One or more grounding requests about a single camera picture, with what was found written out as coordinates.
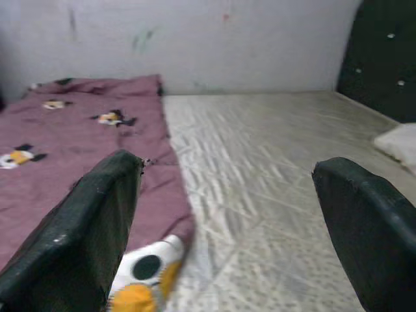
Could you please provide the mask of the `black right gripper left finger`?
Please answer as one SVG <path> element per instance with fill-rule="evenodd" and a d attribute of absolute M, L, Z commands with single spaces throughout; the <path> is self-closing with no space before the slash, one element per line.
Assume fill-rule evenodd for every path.
<path fill-rule="evenodd" d="M 2 269 L 1 310 L 104 311 L 143 169 L 121 149 L 80 178 Z"/>

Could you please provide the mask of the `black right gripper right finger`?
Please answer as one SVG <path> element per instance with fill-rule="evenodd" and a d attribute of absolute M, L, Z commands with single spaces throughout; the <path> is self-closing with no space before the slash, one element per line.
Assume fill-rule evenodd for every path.
<path fill-rule="evenodd" d="M 365 311 L 415 310 L 415 206 L 385 178 L 334 157 L 311 174 L 331 243 Z"/>

